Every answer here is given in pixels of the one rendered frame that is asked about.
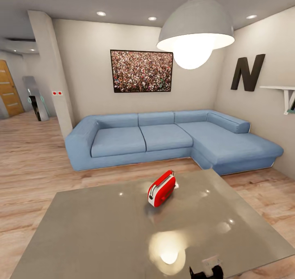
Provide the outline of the radio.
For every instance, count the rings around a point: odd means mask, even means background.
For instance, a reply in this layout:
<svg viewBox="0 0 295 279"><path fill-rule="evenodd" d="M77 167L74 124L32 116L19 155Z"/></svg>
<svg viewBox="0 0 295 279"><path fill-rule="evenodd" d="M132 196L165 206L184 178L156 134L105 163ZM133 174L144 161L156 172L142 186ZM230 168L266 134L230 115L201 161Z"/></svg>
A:
<svg viewBox="0 0 295 279"><path fill-rule="evenodd" d="M159 207L174 190L175 177L170 170L162 175L148 190L148 201L154 207Z"/></svg>

